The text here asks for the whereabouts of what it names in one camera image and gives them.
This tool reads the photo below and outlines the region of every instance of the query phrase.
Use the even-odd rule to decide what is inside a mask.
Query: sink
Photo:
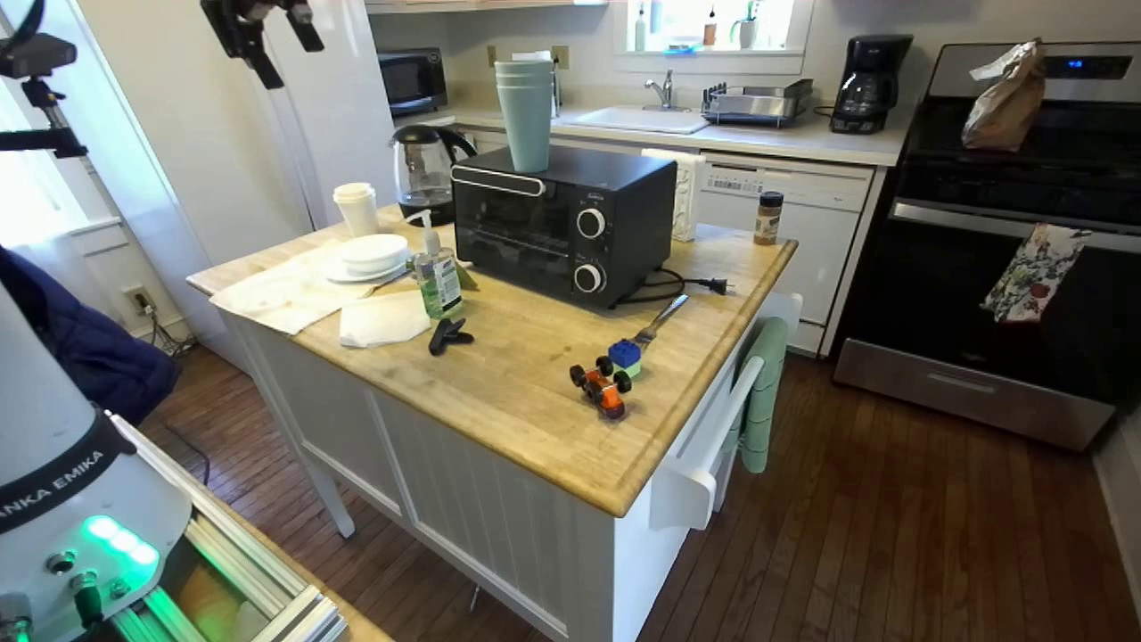
[[[707,129],[707,118],[695,111],[637,111],[637,106],[605,106],[605,111],[587,111],[561,122],[587,124],[587,129],[637,129],[637,133],[672,133],[672,135]]]

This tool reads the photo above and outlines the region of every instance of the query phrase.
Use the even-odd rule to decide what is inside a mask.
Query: bag
[[[1046,95],[1046,56],[1042,42],[1018,42],[1005,51],[999,61],[974,69],[974,81],[994,80],[986,86],[961,124],[965,151],[1008,151],[1016,154],[1037,118]]]

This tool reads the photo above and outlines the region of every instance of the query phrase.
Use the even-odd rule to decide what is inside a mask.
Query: stack of plates
[[[326,261],[326,282],[392,282],[405,276],[405,238],[401,237],[357,237],[347,238]]]

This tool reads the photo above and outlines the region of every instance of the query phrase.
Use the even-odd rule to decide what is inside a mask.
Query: wooden floor
[[[348,498],[342,544],[246,374],[205,350],[143,425],[209,454],[209,488],[395,637],[539,637],[494,598]],[[830,384],[790,360],[771,472],[735,472],[640,637],[1141,637],[1085,458]]]

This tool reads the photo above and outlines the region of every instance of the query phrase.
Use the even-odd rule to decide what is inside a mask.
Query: oven control knob
[[[574,268],[574,290],[576,293],[602,293],[605,290],[605,276],[594,263],[576,263]]]
[[[600,206],[583,206],[574,226],[580,238],[600,238],[605,232],[605,213]]]

